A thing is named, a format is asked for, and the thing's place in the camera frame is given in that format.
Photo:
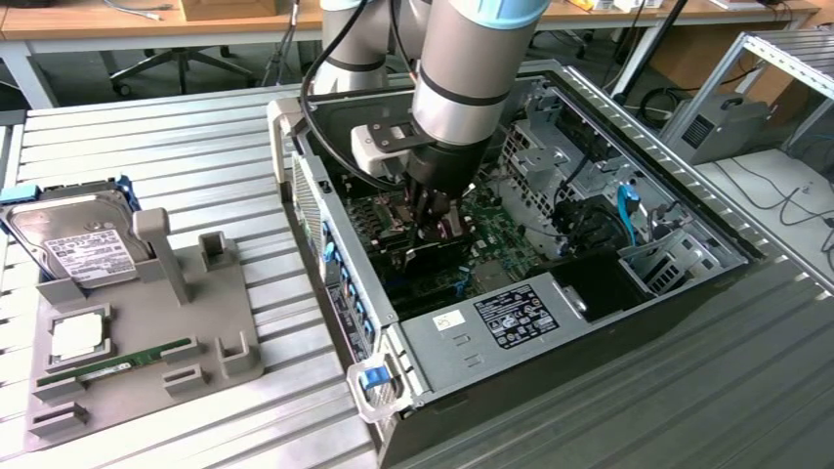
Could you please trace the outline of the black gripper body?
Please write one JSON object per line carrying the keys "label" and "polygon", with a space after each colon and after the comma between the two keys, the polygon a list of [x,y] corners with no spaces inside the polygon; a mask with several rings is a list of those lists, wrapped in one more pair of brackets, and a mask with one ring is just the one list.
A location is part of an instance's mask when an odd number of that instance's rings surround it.
{"label": "black gripper body", "polygon": [[407,162],[408,194],[441,192],[461,196],[475,177],[489,139],[456,146],[435,142],[412,149]]}

